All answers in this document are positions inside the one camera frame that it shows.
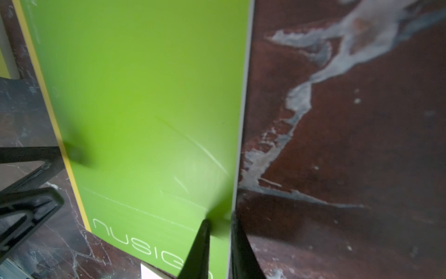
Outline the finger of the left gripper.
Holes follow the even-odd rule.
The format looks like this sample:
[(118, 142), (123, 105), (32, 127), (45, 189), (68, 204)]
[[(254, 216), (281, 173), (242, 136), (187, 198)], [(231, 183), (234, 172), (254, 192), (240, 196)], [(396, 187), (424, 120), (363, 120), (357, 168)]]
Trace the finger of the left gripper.
[(25, 167), (23, 177), (7, 187), (1, 187), (2, 194), (40, 188), (65, 168), (62, 153), (57, 146), (2, 147), (1, 164)]
[(51, 187), (1, 195), (1, 261), (5, 261), (64, 203), (62, 196)]

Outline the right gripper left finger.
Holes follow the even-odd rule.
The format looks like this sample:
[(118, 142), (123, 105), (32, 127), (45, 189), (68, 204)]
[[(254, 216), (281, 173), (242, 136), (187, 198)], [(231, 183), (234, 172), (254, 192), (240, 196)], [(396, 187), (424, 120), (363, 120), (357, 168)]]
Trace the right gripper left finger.
[(202, 221), (188, 257), (177, 279), (208, 279), (211, 222)]

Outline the notebook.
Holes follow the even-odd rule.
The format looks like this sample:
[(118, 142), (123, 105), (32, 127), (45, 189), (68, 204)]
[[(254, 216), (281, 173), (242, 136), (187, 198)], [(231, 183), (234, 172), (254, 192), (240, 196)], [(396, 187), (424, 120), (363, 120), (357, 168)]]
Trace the notebook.
[(229, 273), (252, 1), (15, 1), (86, 229), (173, 275), (204, 219)]

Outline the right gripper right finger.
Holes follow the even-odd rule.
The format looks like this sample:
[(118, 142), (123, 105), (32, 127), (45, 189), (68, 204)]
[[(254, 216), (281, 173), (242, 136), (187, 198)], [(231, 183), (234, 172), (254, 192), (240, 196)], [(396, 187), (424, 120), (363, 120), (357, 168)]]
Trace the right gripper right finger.
[(266, 279), (235, 212), (231, 216), (231, 268), (233, 279)]

